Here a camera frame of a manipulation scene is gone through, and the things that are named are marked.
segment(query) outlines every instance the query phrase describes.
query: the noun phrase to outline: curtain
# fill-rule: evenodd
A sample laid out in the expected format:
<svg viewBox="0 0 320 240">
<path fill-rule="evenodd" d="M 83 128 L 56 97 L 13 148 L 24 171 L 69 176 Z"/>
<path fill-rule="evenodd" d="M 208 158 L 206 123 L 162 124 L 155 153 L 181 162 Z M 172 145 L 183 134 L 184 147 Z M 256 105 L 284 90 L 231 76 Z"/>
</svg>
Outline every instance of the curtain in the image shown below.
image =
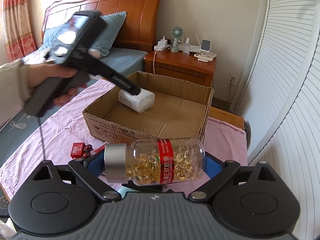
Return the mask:
<svg viewBox="0 0 320 240">
<path fill-rule="evenodd" d="M 11 61 L 36 50 L 27 0 L 3 0 L 3 19 L 5 43 Z"/>
</svg>

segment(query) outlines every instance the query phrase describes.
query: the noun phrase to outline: cardboard box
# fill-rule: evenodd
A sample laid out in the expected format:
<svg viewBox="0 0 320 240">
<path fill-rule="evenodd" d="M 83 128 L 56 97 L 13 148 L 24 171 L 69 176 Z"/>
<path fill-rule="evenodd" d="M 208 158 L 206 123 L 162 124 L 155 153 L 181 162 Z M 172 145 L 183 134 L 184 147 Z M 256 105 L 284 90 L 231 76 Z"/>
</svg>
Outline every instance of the cardboard box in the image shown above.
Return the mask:
<svg viewBox="0 0 320 240">
<path fill-rule="evenodd" d="M 213 89 L 188 81 L 135 72 L 128 79 L 155 94 L 152 108 L 139 114 L 119 103 L 114 87 L 83 111 L 90 134 L 109 143 L 137 139 L 195 137 L 202 140 Z"/>
</svg>

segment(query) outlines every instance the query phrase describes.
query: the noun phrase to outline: white remote control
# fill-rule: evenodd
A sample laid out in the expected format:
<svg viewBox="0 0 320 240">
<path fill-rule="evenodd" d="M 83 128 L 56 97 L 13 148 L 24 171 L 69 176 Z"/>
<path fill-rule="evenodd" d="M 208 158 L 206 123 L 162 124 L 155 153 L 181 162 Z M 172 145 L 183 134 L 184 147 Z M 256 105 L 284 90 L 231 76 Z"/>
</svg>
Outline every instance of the white remote control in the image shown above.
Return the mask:
<svg viewBox="0 0 320 240">
<path fill-rule="evenodd" d="M 212 57 L 208 57 L 208 56 L 204 56 L 204 55 L 195 54 L 195 57 L 198 58 L 198 60 L 202 59 L 200 61 L 204 61 L 204 62 L 213 61 Z"/>
</svg>

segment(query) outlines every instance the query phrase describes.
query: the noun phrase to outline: pink tablecloth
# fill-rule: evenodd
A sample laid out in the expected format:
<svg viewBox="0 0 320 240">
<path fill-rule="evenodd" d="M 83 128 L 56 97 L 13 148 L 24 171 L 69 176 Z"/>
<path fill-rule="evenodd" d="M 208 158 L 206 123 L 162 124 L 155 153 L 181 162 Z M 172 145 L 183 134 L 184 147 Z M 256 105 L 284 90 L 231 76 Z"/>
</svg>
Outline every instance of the pink tablecloth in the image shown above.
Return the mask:
<svg viewBox="0 0 320 240">
<path fill-rule="evenodd" d="M 89 134 L 82 111 L 113 86 L 110 82 L 99 80 L 44 122 L 42 129 L 46 159 L 52 160 L 55 165 L 67 164 L 71 160 L 72 143 L 84 142 L 92 144 L 93 148 L 103 144 Z M 242 165 L 247 165 L 244 131 L 225 122 L 209 118 L 204 149 L 222 161 L 232 159 Z M 10 199 L 42 160 L 42 145 L 38 128 L 0 168 L 0 183 Z M 208 179 L 208 176 L 205 175 L 197 182 L 177 183 L 171 185 L 170 188 L 175 191 L 183 191 L 188 195 Z M 121 187 L 120 184 L 109 185 L 116 190 Z"/>
</svg>

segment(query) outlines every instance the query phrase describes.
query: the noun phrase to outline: green fan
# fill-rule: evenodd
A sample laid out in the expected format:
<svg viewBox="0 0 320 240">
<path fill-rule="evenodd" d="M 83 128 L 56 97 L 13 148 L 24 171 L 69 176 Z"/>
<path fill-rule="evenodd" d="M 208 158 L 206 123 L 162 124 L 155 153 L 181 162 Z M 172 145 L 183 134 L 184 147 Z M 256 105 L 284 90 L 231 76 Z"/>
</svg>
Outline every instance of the green fan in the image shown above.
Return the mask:
<svg viewBox="0 0 320 240">
<path fill-rule="evenodd" d="M 178 39 L 183 36 L 183 29 L 180 26 L 175 26 L 171 29 L 171 36 L 174 38 L 174 42 L 171 47 L 171 52 L 179 52 Z"/>
</svg>

